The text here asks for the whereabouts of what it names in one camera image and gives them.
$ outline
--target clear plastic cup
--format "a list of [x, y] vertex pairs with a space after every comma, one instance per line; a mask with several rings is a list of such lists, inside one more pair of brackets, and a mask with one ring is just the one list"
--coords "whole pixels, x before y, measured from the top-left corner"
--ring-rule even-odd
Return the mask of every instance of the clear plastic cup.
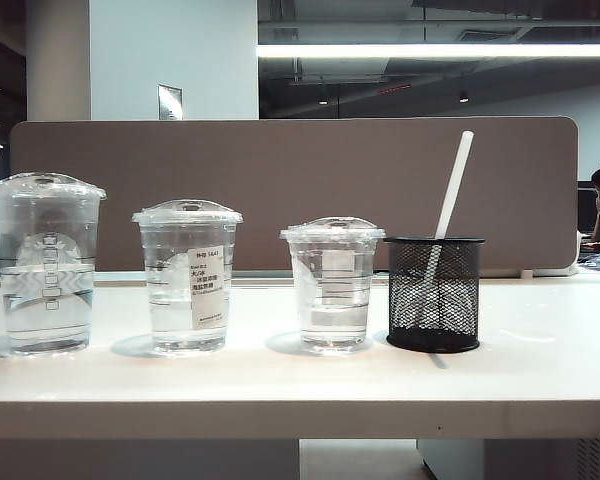
[[206, 200], [172, 200], [143, 209], [133, 221], [140, 224], [154, 349], [221, 348], [242, 215]]
[[0, 276], [15, 354], [89, 344], [104, 190], [57, 173], [0, 180]]
[[376, 243], [384, 230], [354, 217], [288, 227], [303, 348], [350, 352], [364, 341]]

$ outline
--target white pillar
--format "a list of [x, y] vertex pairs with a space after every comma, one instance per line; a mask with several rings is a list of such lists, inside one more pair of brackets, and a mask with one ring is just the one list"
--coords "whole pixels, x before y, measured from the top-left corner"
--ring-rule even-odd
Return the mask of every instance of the white pillar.
[[89, 120], [89, 1], [27, 1], [27, 119]]
[[30, 120], [155, 120], [158, 84], [182, 88], [185, 119], [258, 118], [257, 0], [27, 7]]

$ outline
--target black mesh pen holder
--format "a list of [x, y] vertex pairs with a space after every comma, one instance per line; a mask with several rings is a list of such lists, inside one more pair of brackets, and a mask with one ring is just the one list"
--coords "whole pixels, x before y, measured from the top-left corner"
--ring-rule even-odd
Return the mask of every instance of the black mesh pen holder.
[[481, 238], [390, 237], [389, 336], [429, 353], [472, 350], [478, 342]]

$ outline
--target fluorescent light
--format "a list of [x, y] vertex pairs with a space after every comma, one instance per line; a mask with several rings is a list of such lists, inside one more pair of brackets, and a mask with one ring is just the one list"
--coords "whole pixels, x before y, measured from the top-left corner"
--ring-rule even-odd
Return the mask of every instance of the fluorescent light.
[[596, 44], [258, 45], [261, 58], [600, 57]]

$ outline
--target white desk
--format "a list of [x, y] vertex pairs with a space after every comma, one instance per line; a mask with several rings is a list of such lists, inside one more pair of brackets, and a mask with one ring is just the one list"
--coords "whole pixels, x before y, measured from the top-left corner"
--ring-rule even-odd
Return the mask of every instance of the white desk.
[[482, 281], [481, 346], [446, 356], [385, 342], [382, 284], [366, 349], [304, 355], [293, 288], [238, 281], [224, 349], [156, 358], [135, 282], [96, 288], [86, 350], [0, 358], [0, 438], [600, 437], [600, 273]]

